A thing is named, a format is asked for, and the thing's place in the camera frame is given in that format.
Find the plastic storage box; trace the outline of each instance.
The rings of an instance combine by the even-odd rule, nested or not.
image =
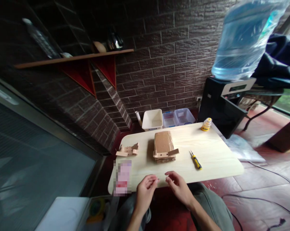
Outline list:
[[[178,124],[177,117],[173,111],[165,112],[163,116],[163,128],[175,127]]]
[[[177,126],[195,123],[195,118],[193,117],[189,109],[177,109],[174,112],[178,121]]]
[[[146,111],[143,117],[142,129],[146,132],[163,128],[162,110]]]

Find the dark brick wall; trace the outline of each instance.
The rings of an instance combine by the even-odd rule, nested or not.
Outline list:
[[[71,1],[27,0],[63,52],[73,56],[91,53],[90,39]]]
[[[131,119],[114,87],[98,69],[95,69],[92,75],[97,98],[104,110],[121,132],[130,131]]]
[[[119,129],[93,95],[55,67],[28,70],[13,67],[47,59],[30,38],[22,17],[32,20],[48,35],[26,3],[0,1],[0,78],[98,153],[109,154]]]
[[[116,58],[118,95],[135,121],[136,110],[196,105],[211,75],[223,18],[236,0],[74,3],[92,40],[104,42],[107,28],[114,27],[135,49]]]

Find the blue water bottle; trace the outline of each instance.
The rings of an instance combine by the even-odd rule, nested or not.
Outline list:
[[[243,0],[225,16],[212,74],[232,81],[250,77],[290,0]]]

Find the glass door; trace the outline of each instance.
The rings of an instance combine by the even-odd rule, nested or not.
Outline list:
[[[56,197],[81,194],[101,160],[0,85],[0,230],[35,230]]]

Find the person's right hand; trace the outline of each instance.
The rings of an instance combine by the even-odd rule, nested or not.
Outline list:
[[[165,181],[168,183],[175,196],[180,200],[188,209],[192,206],[195,201],[187,183],[184,179],[174,171],[166,172],[167,175]]]

